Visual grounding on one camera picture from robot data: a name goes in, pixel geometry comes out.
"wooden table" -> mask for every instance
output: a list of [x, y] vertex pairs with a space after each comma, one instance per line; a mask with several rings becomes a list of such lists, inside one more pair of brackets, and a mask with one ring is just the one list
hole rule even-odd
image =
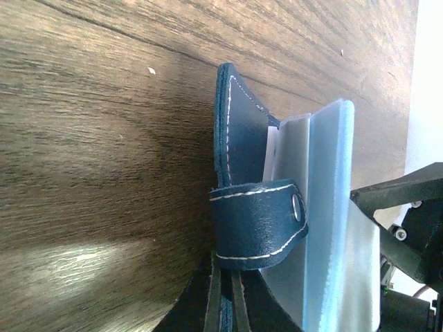
[[403, 172], [417, 1], [0, 3], [0, 326], [147, 331], [214, 246], [217, 66], [279, 118], [356, 106], [353, 186]]

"black plastic part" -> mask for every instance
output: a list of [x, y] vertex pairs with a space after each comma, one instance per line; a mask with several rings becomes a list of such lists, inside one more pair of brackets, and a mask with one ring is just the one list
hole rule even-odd
[[[401, 178], [353, 190], [351, 199], [379, 226], [381, 254], [416, 282], [428, 284], [438, 293], [443, 293], [442, 206], [439, 203], [443, 199], [443, 163], [434, 163]], [[414, 216], [414, 221], [411, 219], [410, 224], [404, 226], [411, 228], [411, 233], [407, 231], [408, 237], [413, 237], [410, 242], [408, 238], [405, 241], [396, 239], [373, 217], [378, 209], [417, 201], [422, 201], [422, 206], [410, 209], [409, 214], [411, 218]], [[417, 237], [420, 236], [426, 238], [428, 245], [432, 244], [432, 249], [427, 248], [426, 243], [419, 243]]]
[[381, 332], [433, 332], [429, 302], [388, 290], [381, 300]]
[[[154, 332], [219, 331], [222, 284], [219, 275], [213, 276], [214, 272], [220, 273], [216, 261], [213, 255], [204, 257], [179, 300]], [[208, 303], [215, 309], [209, 313], [206, 312]]]
[[260, 272], [242, 271], [240, 275], [252, 332], [302, 331], [272, 296]]
[[408, 234], [403, 243], [420, 254], [419, 270], [428, 271], [423, 283], [443, 293], [443, 200], [409, 209], [401, 227]]

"black metal bracket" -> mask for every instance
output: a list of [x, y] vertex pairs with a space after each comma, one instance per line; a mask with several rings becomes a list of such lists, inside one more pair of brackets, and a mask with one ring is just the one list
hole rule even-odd
[[380, 251], [415, 281], [443, 293], [443, 163], [434, 163], [401, 178], [351, 192], [351, 199], [377, 225], [378, 209], [416, 203], [405, 218], [405, 241], [380, 226]]

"leather loop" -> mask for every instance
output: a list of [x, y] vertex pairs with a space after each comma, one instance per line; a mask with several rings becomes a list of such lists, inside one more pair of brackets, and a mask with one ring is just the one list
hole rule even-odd
[[213, 190], [210, 201], [222, 268], [276, 265], [308, 231], [305, 204], [291, 179]]

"wood grain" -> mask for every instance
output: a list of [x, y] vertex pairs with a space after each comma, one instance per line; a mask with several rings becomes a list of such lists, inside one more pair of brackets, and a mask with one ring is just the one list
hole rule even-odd
[[395, 0], [0, 3], [0, 329], [149, 331], [168, 311], [214, 245], [222, 62], [279, 118], [351, 99], [353, 186], [401, 175], [416, 17]]

